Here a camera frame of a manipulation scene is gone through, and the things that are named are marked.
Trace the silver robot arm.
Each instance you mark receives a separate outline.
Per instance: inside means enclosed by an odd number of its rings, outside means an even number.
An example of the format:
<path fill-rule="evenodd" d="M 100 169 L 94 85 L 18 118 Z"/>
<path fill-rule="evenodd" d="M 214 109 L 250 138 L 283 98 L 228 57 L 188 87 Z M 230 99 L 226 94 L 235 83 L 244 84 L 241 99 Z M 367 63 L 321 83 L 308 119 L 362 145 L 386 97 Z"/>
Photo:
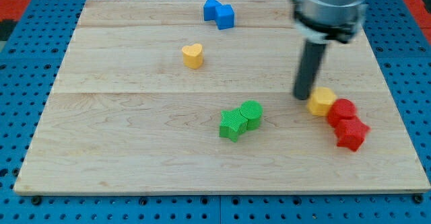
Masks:
<path fill-rule="evenodd" d="M 366 0 L 292 0 L 294 24 L 315 44 L 347 44 L 362 29 Z"/>

